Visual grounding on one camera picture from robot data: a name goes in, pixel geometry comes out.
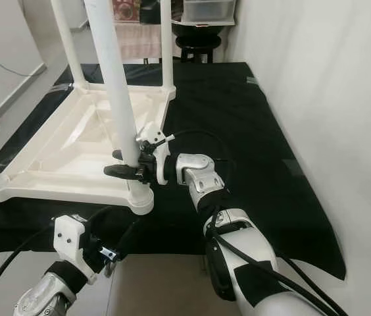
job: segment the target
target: silver metal joint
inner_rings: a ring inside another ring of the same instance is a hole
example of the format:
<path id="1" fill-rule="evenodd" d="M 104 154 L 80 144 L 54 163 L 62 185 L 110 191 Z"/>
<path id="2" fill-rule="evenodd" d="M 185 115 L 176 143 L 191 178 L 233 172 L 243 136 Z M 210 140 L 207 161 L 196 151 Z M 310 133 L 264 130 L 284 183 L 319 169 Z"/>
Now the silver metal joint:
<path id="1" fill-rule="evenodd" d="M 224 181 L 214 170 L 214 161 L 206 155 L 180 154 L 176 174 L 178 184 L 189 187 L 196 209 L 201 198 L 225 187 Z"/>
<path id="2" fill-rule="evenodd" d="M 14 305 L 13 316 L 61 316 L 76 300 L 76 295 L 55 274 L 46 273 Z"/>
<path id="3" fill-rule="evenodd" d="M 111 249 L 102 247 L 102 249 L 99 252 L 102 253 L 105 257 L 107 257 L 111 262 L 114 262 L 118 259 L 117 253 L 115 251 L 112 251 Z"/>

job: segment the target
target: black wire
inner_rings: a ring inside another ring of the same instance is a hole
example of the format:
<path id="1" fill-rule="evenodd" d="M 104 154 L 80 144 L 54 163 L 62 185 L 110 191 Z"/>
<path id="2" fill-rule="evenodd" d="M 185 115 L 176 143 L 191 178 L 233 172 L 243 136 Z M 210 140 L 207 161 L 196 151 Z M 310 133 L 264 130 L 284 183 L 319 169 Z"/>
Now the black wire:
<path id="1" fill-rule="evenodd" d="M 10 265 L 13 259 L 23 250 L 23 248 L 29 244 L 33 239 L 38 237 L 39 235 L 43 234 L 47 230 L 49 230 L 51 226 L 44 227 L 40 231 L 36 232 L 35 234 L 31 235 L 27 240 L 25 240 L 20 246 L 16 248 L 16 250 L 7 258 L 7 260 L 1 265 L 0 267 L 0 276 L 3 274 L 4 270 Z"/>
<path id="2" fill-rule="evenodd" d="M 0 67 L 9 71 L 9 72 L 12 72 L 13 74 L 17 74 L 18 76 L 22 76 L 22 77 L 36 77 L 36 76 L 39 76 L 40 74 L 43 74 L 47 70 L 46 68 L 44 68 L 41 72 L 39 72 L 37 74 L 21 74 L 17 71 L 14 71 L 14 70 L 11 70 L 11 69 L 7 68 L 2 63 L 0 63 Z"/>
<path id="3" fill-rule="evenodd" d="M 232 159 L 232 154 L 231 154 L 230 150 L 228 149 L 228 146 L 225 144 L 225 142 L 222 139 L 220 139 L 216 134 L 214 134 L 212 132 L 209 132 L 208 130 L 192 129 L 192 130 L 181 130 L 179 132 L 173 133 L 175 138 L 178 138 L 178 137 L 186 135 L 186 134 L 204 134 L 204 135 L 210 136 L 211 138 L 213 138 L 214 140 L 216 140 L 219 143 L 220 147 L 222 148 L 222 151 L 224 152 L 224 155 L 226 156 L 224 161 L 228 162 L 228 171 L 226 173 L 224 182 L 225 182 L 226 187 L 230 188 L 231 178 L 232 178 L 232 170 L 235 168 L 234 167 L 235 162 Z M 165 142 L 166 142 L 166 139 L 163 139 L 163 140 L 161 140 L 161 141 L 159 141 L 159 142 L 157 142 L 153 145 L 156 148 L 156 147 L 162 145 Z"/>
<path id="4" fill-rule="evenodd" d="M 23 16 L 26 16 L 25 1 L 22 0 L 22 1 L 20 2 L 20 5 L 22 6 Z"/>
<path id="5" fill-rule="evenodd" d="M 261 271 L 265 275 L 268 275 L 271 278 L 274 278 L 278 282 L 281 282 L 284 285 L 291 288 L 296 293 L 302 295 L 302 297 L 304 297 L 306 300 L 308 300 L 310 303 L 316 306 L 320 311 L 322 311 L 327 316 L 346 316 L 347 315 L 345 312 L 343 314 L 340 314 L 337 311 L 334 311 L 332 308 L 327 306 L 324 302 L 320 301 L 316 296 L 312 295 L 309 291 L 305 290 L 303 287 L 299 286 L 297 283 L 288 279 L 286 276 L 283 276 L 280 273 L 277 273 L 276 271 L 264 268 L 262 265 L 259 264 L 257 260 L 254 260 L 252 257 L 249 257 L 248 255 L 246 255 L 239 249 L 235 248 L 233 245 L 231 245 L 221 236 L 219 236 L 219 234 L 217 233 L 215 229 L 216 216 L 219 212 L 219 209 L 220 209 L 219 207 L 215 209 L 215 212 L 213 213 L 213 216 L 212 216 L 212 221 L 210 223 L 210 231 L 212 232 L 213 238 L 215 238 L 215 240 L 219 244 L 223 245 L 225 248 L 227 248 L 232 253 L 236 254 L 238 257 L 242 258 L 246 262 L 250 263 L 252 266 L 257 268 L 259 271 Z"/>
<path id="6" fill-rule="evenodd" d="M 109 205 L 109 206 L 106 206 L 106 207 L 103 207 L 102 209 L 94 212 L 94 214 L 91 215 L 90 218 L 87 219 L 88 222 L 93 222 L 94 220 L 96 220 L 96 218 L 100 215 L 102 215 L 103 213 L 105 213 L 106 211 L 108 211 L 109 209 L 111 209 L 112 206 Z"/>
<path id="7" fill-rule="evenodd" d="M 298 275 L 327 303 L 329 304 L 335 311 L 337 311 L 340 315 L 348 316 L 346 312 L 336 304 L 326 293 L 322 291 L 321 288 L 314 283 L 313 280 L 309 278 L 308 275 L 301 270 L 298 265 L 296 265 L 287 255 L 275 249 L 276 255 L 282 258 Z"/>

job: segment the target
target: white plastic casing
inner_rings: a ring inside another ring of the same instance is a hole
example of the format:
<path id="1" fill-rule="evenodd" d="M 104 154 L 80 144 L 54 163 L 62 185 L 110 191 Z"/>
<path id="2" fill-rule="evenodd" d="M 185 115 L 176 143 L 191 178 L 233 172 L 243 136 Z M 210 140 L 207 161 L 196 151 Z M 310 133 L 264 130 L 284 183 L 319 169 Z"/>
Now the white plastic casing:
<path id="1" fill-rule="evenodd" d="M 85 226 L 70 216 L 63 215 L 55 219 L 54 248 L 62 260 L 67 260 L 81 270 L 87 277 L 87 283 L 93 284 L 96 274 L 83 259 L 83 249 L 80 247 L 80 236 L 85 232 Z"/>

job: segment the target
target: wooden stool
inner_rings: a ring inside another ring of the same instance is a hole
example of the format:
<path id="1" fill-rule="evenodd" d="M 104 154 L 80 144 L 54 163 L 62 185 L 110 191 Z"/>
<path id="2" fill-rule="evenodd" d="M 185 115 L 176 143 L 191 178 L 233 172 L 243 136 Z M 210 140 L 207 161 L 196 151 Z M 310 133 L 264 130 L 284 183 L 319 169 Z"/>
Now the wooden stool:
<path id="1" fill-rule="evenodd" d="M 175 40 L 181 48 L 181 62 L 189 61 L 188 54 L 193 54 L 192 61 L 201 63 L 201 55 L 207 55 L 207 63 L 213 63 L 213 49 L 219 47 L 221 39 L 219 36 L 179 36 Z"/>

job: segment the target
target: black fabric backdrop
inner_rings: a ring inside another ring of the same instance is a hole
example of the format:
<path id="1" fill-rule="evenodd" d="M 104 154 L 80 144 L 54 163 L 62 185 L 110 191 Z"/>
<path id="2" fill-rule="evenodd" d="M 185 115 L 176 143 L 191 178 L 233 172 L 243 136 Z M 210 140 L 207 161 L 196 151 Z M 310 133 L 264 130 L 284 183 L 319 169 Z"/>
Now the black fabric backdrop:
<path id="1" fill-rule="evenodd" d="M 90 82 L 102 82 L 98 65 L 83 65 Z M 160 65 L 125 65 L 129 84 L 161 85 Z M 174 64 L 177 98 L 171 101 L 164 125 L 169 134 L 186 128 L 214 132 L 228 145 L 236 170 L 230 186 L 235 206 L 246 210 L 270 243 L 288 256 L 345 278 L 334 232 L 313 190 L 299 170 L 266 98 L 245 63 Z M 65 71 L 57 83 L 71 82 Z M 69 92 L 46 95 L 0 151 L 3 170 Z M 222 157 L 210 138 L 190 135 L 170 143 L 171 152 Z M 224 168 L 218 164 L 222 175 Z M 197 215 L 185 188 L 152 187 L 153 211 L 135 223 L 128 242 L 130 253 L 204 253 Z M 85 217 L 105 205 L 12 198 L 0 203 L 0 251 L 15 249 L 54 216 L 78 213 Z M 93 230 L 110 247 L 138 218 L 125 207 L 111 211 Z M 51 234 L 30 249 L 52 251 Z"/>

